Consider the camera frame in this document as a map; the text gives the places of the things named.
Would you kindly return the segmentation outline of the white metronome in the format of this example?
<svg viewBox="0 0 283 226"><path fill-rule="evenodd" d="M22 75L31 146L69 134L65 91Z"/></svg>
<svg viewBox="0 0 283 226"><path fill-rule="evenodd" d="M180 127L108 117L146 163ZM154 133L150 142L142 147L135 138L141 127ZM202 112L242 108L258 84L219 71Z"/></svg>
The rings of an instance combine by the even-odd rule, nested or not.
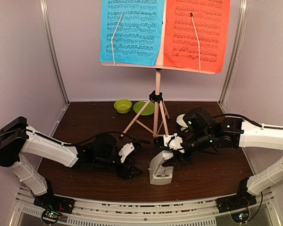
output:
<svg viewBox="0 0 283 226"><path fill-rule="evenodd" d="M162 186L172 182L174 167L162 166L164 162L172 157L172 151L161 151L150 161L148 170L151 185Z"/></svg>

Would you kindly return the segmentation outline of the pink music stand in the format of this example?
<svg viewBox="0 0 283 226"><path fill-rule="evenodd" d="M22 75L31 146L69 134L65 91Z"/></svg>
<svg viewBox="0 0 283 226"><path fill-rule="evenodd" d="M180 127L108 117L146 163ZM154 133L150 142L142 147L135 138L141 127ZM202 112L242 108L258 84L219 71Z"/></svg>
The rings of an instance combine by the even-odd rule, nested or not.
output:
<svg viewBox="0 0 283 226"><path fill-rule="evenodd" d="M164 0L164 13L163 13L163 25L162 25L162 36L161 36L161 45L160 51L157 57L156 64L154 66L145 66L145 65L133 65L133 64L123 64L123 63L102 63L104 66L111 67L140 67L140 68L151 68L155 69L155 89L149 95L149 99L145 102L144 106L137 112L137 115L130 121L127 125L124 133L127 133L128 130L133 126L134 123L140 124L147 131L149 131L154 137L159 136L159 131L161 128L164 128L165 133L168 133L167 120L170 119L168 110L162 98L162 93L160 92L161 86L161 71L163 69L167 70L177 70L184 72L196 72L191 69L186 68L174 68L169 66L164 66L164 38L165 38L165 26L166 26L166 4L167 1Z"/></svg>

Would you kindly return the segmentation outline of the blue paper sheet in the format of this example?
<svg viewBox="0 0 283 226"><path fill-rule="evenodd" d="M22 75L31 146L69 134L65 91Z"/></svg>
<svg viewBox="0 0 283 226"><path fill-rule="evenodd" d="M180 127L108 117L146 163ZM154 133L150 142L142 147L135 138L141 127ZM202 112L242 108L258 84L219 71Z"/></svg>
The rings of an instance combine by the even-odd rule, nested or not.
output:
<svg viewBox="0 0 283 226"><path fill-rule="evenodd" d="M163 0L104 0L100 61L154 66L160 51Z"/></svg>

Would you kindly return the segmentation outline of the red paper sheet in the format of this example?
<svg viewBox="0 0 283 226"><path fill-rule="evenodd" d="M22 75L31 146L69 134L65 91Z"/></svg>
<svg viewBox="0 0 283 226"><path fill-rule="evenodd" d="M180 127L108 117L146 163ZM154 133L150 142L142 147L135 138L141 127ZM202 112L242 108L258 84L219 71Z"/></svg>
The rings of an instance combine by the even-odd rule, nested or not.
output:
<svg viewBox="0 0 283 226"><path fill-rule="evenodd" d="M220 73L227 46L231 1L169 0L164 66Z"/></svg>

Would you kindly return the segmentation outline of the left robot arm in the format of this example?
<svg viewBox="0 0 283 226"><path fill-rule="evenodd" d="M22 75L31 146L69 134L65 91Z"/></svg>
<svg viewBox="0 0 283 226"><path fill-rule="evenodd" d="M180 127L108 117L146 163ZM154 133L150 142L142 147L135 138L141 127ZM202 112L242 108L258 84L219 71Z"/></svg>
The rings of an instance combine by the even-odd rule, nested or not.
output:
<svg viewBox="0 0 283 226"><path fill-rule="evenodd" d="M34 204L54 219L63 213L71 214L75 201L55 195L49 179L41 176L24 154L34 154L75 170L114 169L124 180L141 175L142 170L128 155L139 151L142 141L132 138L118 149L114 134L115 131L102 132L78 143L66 143L37 131L27 124L25 117L19 116L0 129L0 166L10 169L30 189Z"/></svg>

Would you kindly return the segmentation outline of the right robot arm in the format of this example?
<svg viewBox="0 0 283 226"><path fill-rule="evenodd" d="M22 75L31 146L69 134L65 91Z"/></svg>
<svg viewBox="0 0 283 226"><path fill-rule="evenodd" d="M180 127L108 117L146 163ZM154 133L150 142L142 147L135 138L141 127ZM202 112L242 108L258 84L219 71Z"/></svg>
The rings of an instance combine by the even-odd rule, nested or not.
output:
<svg viewBox="0 0 283 226"><path fill-rule="evenodd" d="M204 108L194 108L183 116L192 136L163 135L154 140L156 147L173 151L173 157L162 164L164 167L191 164L191 156L208 148L259 147L283 151L283 127L264 125L234 114L221 114L216 121ZM235 195L218 198L220 213L248 208L256 204L256 196L263 190L283 180L283 156L264 171L243 179Z"/></svg>

